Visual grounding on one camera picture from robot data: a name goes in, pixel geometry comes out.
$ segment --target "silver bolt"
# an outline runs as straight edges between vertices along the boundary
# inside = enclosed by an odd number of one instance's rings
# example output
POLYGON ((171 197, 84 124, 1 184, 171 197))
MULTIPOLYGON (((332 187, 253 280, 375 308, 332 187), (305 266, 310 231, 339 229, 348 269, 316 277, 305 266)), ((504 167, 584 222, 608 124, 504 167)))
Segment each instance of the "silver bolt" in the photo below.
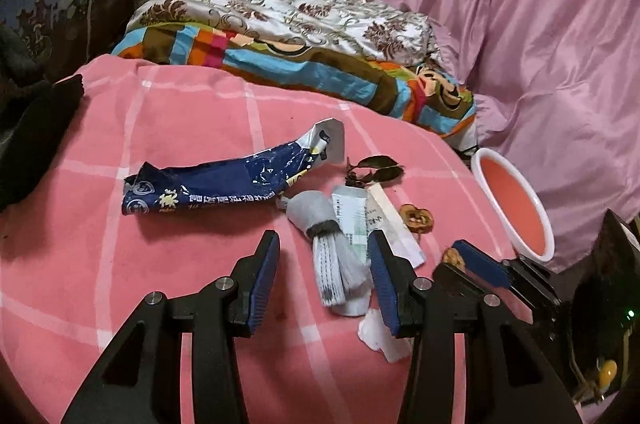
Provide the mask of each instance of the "silver bolt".
POLYGON ((420 276, 419 278, 414 279, 414 287, 417 290, 429 290, 431 288, 431 280, 429 278, 423 278, 420 276))
POLYGON ((234 285, 234 279, 229 276, 223 276, 222 278, 218 278, 216 280, 216 289, 220 290, 228 290, 231 289, 234 285))
POLYGON ((154 290, 145 296, 145 302, 147 305, 156 305, 162 300, 162 293, 154 290))
POLYGON ((490 307, 497 307, 498 305, 500 305, 500 298, 498 298, 498 296, 496 296, 495 294, 485 294, 483 299, 484 302, 490 307))

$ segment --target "floral comforter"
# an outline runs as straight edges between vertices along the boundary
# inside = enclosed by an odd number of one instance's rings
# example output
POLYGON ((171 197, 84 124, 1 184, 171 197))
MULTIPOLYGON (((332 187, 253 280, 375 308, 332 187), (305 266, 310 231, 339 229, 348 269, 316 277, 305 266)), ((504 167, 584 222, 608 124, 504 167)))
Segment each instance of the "floral comforter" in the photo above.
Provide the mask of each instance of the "floral comforter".
POLYGON ((442 64, 428 17, 381 0, 150 0, 127 32, 160 22, 199 22, 407 66, 429 58, 442 64))

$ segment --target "snack package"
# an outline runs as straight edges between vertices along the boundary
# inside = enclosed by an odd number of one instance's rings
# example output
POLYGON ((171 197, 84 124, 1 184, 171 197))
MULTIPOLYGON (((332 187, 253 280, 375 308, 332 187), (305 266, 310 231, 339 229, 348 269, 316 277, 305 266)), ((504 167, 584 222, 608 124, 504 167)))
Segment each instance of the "snack package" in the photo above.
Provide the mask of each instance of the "snack package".
POLYGON ((296 141, 240 159, 158 169, 145 162, 124 179, 122 213, 169 212, 274 198, 325 163, 344 161, 344 126, 325 119, 296 141))

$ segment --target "colorful bed sheet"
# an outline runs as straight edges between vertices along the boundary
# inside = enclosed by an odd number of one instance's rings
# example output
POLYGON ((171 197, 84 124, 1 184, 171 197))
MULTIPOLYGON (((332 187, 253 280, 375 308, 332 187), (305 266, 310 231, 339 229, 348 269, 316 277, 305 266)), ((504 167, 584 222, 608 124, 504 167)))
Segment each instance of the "colorful bed sheet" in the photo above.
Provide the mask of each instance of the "colorful bed sheet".
POLYGON ((327 94, 441 137, 462 130, 476 114, 472 93, 431 66, 410 69, 365 61, 331 49, 261 41, 203 24, 169 22, 135 29, 113 54, 218 68, 252 83, 327 94))

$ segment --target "paper slip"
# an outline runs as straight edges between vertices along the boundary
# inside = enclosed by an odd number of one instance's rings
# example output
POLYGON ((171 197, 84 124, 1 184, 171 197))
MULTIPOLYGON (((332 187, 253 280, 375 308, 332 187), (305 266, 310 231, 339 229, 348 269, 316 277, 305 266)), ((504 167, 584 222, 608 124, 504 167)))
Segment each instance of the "paper slip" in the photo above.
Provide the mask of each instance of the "paper slip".
POLYGON ((406 258, 412 267, 420 267, 424 263, 424 255, 420 245, 402 221, 380 184, 367 189, 367 229, 369 232, 382 229, 391 251, 396 257, 406 258))
POLYGON ((360 263, 367 263, 367 197, 362 188, 336 186, 331 193, 335 217, 360 263))

